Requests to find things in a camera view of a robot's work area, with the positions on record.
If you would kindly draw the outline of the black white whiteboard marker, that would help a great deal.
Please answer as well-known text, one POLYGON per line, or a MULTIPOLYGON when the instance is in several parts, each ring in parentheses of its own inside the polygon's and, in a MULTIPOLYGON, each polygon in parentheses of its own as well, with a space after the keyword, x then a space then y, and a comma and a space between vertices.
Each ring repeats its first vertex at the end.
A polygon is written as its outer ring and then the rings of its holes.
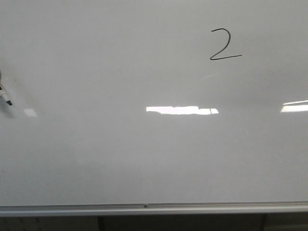
POLYGON ((4 86, 2 85, 2 83, 0 82, 0 97, 3 98, 3 100, 9 105, 12 106, 13 103, 10 100, 8 93, 6 91, 6 89, 4 88, 4 86))

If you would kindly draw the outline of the white whiteboard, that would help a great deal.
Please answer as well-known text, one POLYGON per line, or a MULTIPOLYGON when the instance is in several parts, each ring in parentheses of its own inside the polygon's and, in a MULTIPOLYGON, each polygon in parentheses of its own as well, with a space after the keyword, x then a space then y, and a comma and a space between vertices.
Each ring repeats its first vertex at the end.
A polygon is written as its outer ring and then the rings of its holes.
POLYGON ((305 0, 3 0, 2 205, 308 198, 305 0))

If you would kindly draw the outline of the aluminium whiteboard tray rail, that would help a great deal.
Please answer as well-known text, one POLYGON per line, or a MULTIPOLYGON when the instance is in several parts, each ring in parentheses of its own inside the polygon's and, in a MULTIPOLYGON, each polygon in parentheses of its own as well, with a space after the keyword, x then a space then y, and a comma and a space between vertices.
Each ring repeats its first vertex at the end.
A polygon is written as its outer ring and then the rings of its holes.
POLYGON ((1 206, 1 217, 195 215, 307 212, 307 201, 1 206))

